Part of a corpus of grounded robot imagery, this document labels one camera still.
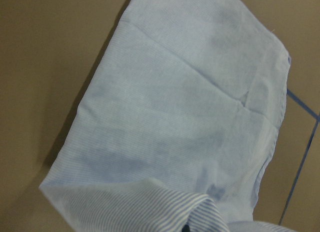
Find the tile floor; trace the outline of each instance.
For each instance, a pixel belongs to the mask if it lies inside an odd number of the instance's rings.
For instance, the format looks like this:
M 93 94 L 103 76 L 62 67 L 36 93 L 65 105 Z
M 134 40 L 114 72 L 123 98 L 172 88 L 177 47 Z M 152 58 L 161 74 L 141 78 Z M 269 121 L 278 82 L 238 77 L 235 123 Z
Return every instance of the tile floor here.
M 0 0 L 0 231 L 72 231 L 38 186 L 128 1 Z M 254 218 L 318 232 L 320 0 L 242 1 L 292 57 L 286 114 Z

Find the cloth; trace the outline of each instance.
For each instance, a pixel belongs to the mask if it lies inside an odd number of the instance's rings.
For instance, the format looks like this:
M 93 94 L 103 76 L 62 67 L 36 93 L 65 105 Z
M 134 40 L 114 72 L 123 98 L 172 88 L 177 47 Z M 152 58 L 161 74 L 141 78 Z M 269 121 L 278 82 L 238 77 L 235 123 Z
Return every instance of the cloth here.
M 240 0 L 131 0 L 40 189 L 76 231 L 252 221 L 289 58 Z

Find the striped cloth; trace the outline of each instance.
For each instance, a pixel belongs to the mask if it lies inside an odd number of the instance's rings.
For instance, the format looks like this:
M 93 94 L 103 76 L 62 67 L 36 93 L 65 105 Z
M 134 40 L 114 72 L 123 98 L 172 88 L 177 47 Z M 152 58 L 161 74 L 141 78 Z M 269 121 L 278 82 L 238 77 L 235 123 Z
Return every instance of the striped cloth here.
M 252 221 L 288 58 L 239 0 L 131 0 L 40 189 L 79 232 Z

